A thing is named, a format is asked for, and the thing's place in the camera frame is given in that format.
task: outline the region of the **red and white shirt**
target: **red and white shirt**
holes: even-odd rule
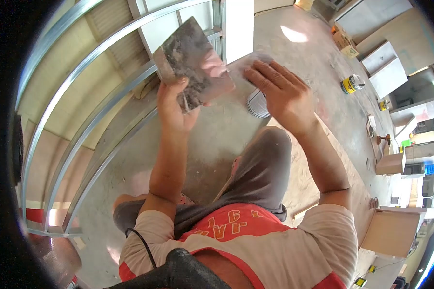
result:
[[[348,288],[357,262],[357,232],[346,208],[324,204],[308,210],[298,228],[283,225],[254,204],[230,204],[174,240],[174,222],[159,211],[139,214],[135,230],[146,240],[157,266],[182,247],[191,254],[212,249],[237,265],[255,289]],[[153,267],[145,246],[130,234],[119,275],[127,281]]]

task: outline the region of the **pink shoe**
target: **pink shoe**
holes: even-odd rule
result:
[[[179,204],[182,205],[193,205],[194,202],[187,196],[185,196],[184,194],[180,194],[180,202]]]

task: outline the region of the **gray shorts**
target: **gray shorts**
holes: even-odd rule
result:
[[[270,127],[246,147],[237,170],[218,200],[209,204],[177,205],[174,236],[190,231],[202,218],[223,206],[251,203],[286,220],[281,203],[288,187],[291,168],[291,140],[284,130]],[[114,223],[122,231],[135,226],[144,200],[124,202],[114,211]]]

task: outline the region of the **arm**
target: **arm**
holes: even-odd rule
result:
[[[177,102],[177,94],[187,84],[188,80],[183,78],[173,85],[161,83],[159,87],[161,142],[156,164],[151,172],[149,193],[140,214],[156,210],[169,216],[172,221],[175,218],[177,203],[185,182],[188,136],[199,114],[199,108],[183,114]]]
[[[307,84],[275,61],[255,61],[244,75],[266,95],[270,114],[299,141],[321,193],[319,204],[350,209],[346,170],[315,116]]]

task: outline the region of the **person's left hand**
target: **person's left hand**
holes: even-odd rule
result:
[[[158,113],[162,130],[168,133],[188,134],[196,123],[200,108],[184,114],[177,102],[177,95],[188,85],[188,78],[182,77],[176,83],[166,85],[161,82],[158,91]]]

